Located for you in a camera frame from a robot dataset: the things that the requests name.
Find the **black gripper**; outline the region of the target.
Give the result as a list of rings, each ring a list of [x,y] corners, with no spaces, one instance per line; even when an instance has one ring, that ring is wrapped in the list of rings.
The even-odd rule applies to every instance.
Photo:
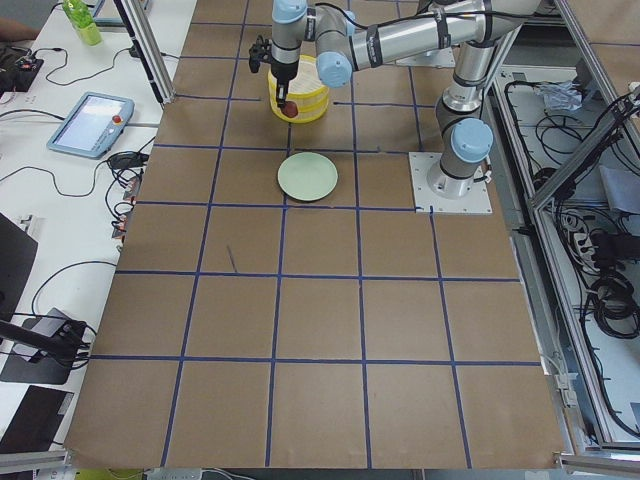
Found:
[[[289,98],[288,84],[298,73],[300,47],[284,48],[274,40],[259,35],[249,49],[249,69],[257,74],[262,64],[270,66],[271,74],[278,83],[275,98],[277,104],[283,104]]]

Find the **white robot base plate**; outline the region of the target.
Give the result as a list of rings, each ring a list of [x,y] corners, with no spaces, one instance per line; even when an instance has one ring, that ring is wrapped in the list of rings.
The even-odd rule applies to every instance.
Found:
[[[408,154],[414,209],[417,213],[490,215],[487,182],[480,165],[467,179],[454,179],[441,170],[439,152]]]

